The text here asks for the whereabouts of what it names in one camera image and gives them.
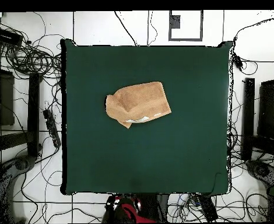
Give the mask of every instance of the black device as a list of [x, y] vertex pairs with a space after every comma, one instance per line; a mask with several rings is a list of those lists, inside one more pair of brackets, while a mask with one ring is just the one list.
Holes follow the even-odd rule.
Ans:
[[42, 148], [39, 144], [39, 78], [37, 73], [29, 77], [27, 131], [0, 136], [0, 151], [27, 144], [27, 155], [0, 164], [0, 223], [20, 223], [14, 217], [12, 210], [13, 187], [19, 175], [34, 167]]
[[13, 86], [15, 78], [12, 72], [0, 69], [0, 125], [13, 125]]
[[248, 160], [246, 162], [248, 173], [257, 180], [261, 181], [266, 189], [268, 196], [268, 214], [267, 222], [274, 222], [274, 196], [270, 192], [270, 188], [274, 187], [274, 167], [264, 162], [256, 160]]
[[216, 207], [212, 202], [212, 198], [206, 197], [204, 195], [197, 195], [197, 197], [202, 208], [202, 213], [205, 216], [206, 220], [208, 222], [212, 222], [218, 219]]
[[274, 139], [274, 80], [262, 82], [259, 94], [257, 134]]
[[61, 141], [60, 137], [58, 135], [58, 131], [56, 128], [56, 123], [53, 117], [53, 114], [50, 110], [44, 110], [43, 111], [44, 118], [46, 119], [46, 126], [47, 129], [49, 130], [50, 136], [52, 137], [53, 140], [53, 145], [56, 148], [59, 148], [61, 146]]
[[23, 37], [19, 34], [0, 29], [0, 42], [20, 47]]
[[254, 92], [255, 79], [245, 78], [244, 81], [244, 102], [242, 119], [242, 137], [241, 137], [241, 159], [250, 160], [252, 147], [250, 139], [246, 137], [253, 136], [254, 129]]

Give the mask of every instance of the grout line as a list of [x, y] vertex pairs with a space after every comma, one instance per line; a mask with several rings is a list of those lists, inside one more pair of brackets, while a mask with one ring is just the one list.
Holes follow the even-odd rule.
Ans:
[[[0, 137], [2, 137], [1, 118], [0, 118]], [[2, 164], [2, 150], [0, 150], [0, 164]]]
[[73, 11], [73, 41], [75, 41], [75, 12]]
[[73, 223], [73, 195], [72, 195], [72, 223]]
[[224, 20], [225, 20], [225, 10], [223, 10], [222, 42], [224, 42]]
[[[37, 203], [37, 204], [98, 204], [98, 205], [105, 205], [106, 203], [105, 202], [39, 202], [39, 201], [12, 201], [12, 202], [18, 202], [18, 203], [31, 203], [31, 204], [34, 204], [34, 203]], [[241, 206], [216, 206], [216, 208], [237, 208], [237, 209], [246, 209], [246, 207], [241, 207]], [[262, 209], [267, 209], [268, 207], [248, 207], [249, 209], [258, 209], [258, 208], [262, 208]]]
[[[45, 201], [43, 201], [43, 202], [41, 202], [41, 201], [33, 201], [33, 202], [31, 202], [31, 201], [17, 201], [17, 200], [13, 200], [12, 202], [19, 202], [19, 203], [32, 203], [32, 204], [34, 204], [34, 203], [37, 203], [37, 204], [72, 204], [71, 202], [45, 202]], [[99, 205], [105, 205], [106, 203], [105, 202], [73, 202], [73, 204], [99, 204]]]
[[2, 131], [22, 131], [21, 129], [2, 129]]
[[147, 41], [146, 45], [149, 45], [149, 10], [147, 11]]

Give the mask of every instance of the black cable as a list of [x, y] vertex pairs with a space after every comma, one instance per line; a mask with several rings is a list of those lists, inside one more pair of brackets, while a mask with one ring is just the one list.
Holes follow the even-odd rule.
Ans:
[[152, 42], [155, 42], [158, 36], [158, 32], [157, 29], [154, 28], [154, 26], [152, 25], [152, 17], [153, 17], [153, 10], [152, 10], [152, 15], [150, 16], [150, 25], [152, 26], [152, 28], [156, 31], [156, 37], [154, 38], [154, 40], [152, 40], [148, 45], [150, 46], [150, 44], [152, 44]]
[[[247, 214], [248, 214], [249, 219], [250, 219], [251, 222], [254, 222], [254, 221], [251, 218], [252, 214], [249, 212], [248, 199], [251, 198], [252, 196], [255, 196], [255, 195], [258, 195], [258, 196], [263, 197], [264, 199], [268, 200], [264, 195], [262, 195], [260, 193], [252, 193], [246, 198], [245, 207], [246, 207], [246, 211], [247, 211]], [[254, 212], [257, 212], [257, 213], [261, 214], [262, 216], [264, 216], [266, 218], [266, 215], [264, 215], [264, 213], [260, 213], [260, 212], [256, 211], [254, 208], [252, 208], [252, 209], [254, 210]]]
[[35, 214], [37, 213], [38, 205], [37, 205], [37, 203], [35, 203], [31, 198], [29, 198], [28, 196], [26, 196], [26, 195], [24, 194], [24, 192], [23, 192], [23, 186], [24, 186], [24, 183], [25, 183], [25, 181], [26, 181], [26, 177], [27, 177], [27, 173], [25, 173], [25, 177], [24, 177], [23, 183], [22, 183], [22, 185], [21, 185], [21, 192], [22, 192], [23, 196], [24, 196], [27, 200], [33, 202], [33, 203], [36, 205], [36, 211], [34, 212], [34, 214], [32, 215], [32, 217], [30, 218], [30, 220], [29, 220], [29, 222], [28, 222], [28, 224], [30, 224], [31, 220], [33, 219], [33, 217], [34, 217]]
[[129, 31], [125, 28], [125, 25], [123, 24], [123, 22], [121, 21], [120, 17], [116, 14], [116, 11], [114, 11], [114, 14], [116, 15], [116, 17], [118, 18], [118, 20], [120, 20], [120, 23], [122, 25], [122, 27], [125, 29], [126, 33], [130, 36], [130, 38], [133, 40], [134, 45], [136, 46], [136, 42], [133, 39], [133, 37], [130, 35]]

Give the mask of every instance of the green object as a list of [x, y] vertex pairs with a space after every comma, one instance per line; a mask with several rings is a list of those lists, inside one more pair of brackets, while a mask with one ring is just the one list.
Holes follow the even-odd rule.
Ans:
[[[65, 48], [67, 194], [227, 192], [231, 43]], [[106, 114], [107, 95], [153, 81], [171, 114], [130, 129]]]

